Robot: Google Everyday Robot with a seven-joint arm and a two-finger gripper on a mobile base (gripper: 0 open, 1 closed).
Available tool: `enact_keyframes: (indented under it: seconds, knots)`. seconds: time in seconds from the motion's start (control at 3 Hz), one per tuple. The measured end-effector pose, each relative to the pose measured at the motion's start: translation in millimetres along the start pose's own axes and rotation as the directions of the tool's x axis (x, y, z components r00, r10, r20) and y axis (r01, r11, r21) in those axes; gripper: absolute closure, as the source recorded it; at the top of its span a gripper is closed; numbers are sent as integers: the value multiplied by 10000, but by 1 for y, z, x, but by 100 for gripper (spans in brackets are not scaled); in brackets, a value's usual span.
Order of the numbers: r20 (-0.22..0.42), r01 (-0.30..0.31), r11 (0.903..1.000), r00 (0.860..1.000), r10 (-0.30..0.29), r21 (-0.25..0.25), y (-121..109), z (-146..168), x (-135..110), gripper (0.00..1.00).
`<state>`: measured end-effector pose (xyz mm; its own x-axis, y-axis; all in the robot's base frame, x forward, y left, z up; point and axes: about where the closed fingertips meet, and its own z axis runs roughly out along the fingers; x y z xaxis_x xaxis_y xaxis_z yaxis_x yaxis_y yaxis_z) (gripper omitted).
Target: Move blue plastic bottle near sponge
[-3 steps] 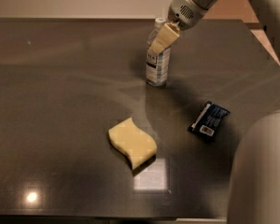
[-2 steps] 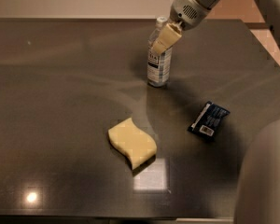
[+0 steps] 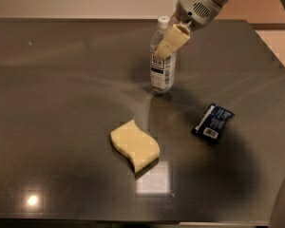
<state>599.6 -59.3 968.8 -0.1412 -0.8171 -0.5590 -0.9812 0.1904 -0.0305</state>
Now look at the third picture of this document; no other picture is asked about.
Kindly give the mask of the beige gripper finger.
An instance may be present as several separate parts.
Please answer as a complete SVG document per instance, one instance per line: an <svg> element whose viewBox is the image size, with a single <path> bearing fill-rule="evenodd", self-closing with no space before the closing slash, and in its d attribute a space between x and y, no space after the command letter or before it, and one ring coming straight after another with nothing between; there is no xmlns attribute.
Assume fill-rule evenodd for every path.
<svg viewBox="0 0 285 228"><path fill-rule="evenodd" d="M173 24L156 46L155 55L165 60L190 39L190 28L184 23Z"/></svg>
<svg viewBox="0 0 285 228"><path fill-rule="evenodd" d="M170 27L174 28L178 24L178 19L175 13L173 13L170 17Z"/></svg>

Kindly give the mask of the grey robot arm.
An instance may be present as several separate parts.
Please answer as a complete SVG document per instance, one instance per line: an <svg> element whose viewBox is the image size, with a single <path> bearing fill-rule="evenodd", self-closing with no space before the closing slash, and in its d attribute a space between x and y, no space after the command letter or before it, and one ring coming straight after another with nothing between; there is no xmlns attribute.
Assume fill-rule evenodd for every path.
<svg viewBox="0 0 285 228"><path fill-rule="evenodd" d="M173 21L156 46L155 55L164 60L177 52L191 32L210 24L229 0L178 0Z"/></svg>

